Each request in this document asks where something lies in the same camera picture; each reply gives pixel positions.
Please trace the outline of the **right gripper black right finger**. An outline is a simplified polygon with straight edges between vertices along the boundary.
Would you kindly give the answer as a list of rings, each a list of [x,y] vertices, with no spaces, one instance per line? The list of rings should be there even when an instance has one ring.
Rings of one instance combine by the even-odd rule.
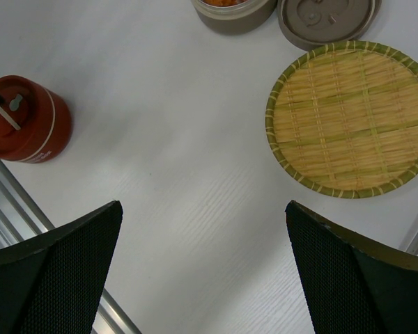
[[[418,256],[294,200],[286,226],[316,333],[418,333]]]

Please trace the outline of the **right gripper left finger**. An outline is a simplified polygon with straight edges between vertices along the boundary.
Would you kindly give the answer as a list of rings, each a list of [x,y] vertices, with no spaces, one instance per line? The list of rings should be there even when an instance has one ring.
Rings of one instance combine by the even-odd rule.
[[[121,224],[112,201],[0,249],[0,333],[90,333]]]

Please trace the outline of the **red round lid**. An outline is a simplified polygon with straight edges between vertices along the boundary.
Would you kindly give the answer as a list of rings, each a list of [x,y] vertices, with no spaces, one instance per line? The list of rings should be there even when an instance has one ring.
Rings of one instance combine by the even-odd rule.
[[[2,108],[20,126],[0,115],[0,158],[19,160],[43,142],[52,123],[52,104],[42,86],[19,76],[0,78]]]

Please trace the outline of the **red-banded metal tin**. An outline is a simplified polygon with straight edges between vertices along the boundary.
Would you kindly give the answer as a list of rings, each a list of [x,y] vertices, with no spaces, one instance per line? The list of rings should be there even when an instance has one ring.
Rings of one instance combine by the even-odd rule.
[[[52,123],[49,133],[44,135],[43,142],[38,144],[30,153],[22,159],[8,161],[26,162],[37,164],[53,159],[62,152],[70,140],[72,133],[72,116],[66,103],[55,93],[43,88],[52,104]]]

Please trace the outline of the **orange fried food piece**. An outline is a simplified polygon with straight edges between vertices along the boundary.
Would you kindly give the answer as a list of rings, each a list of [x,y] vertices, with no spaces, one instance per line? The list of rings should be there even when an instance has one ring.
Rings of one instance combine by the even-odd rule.
[[[244,3],[246,0],[203,0],[204,3],[214,7],[231,7]]]

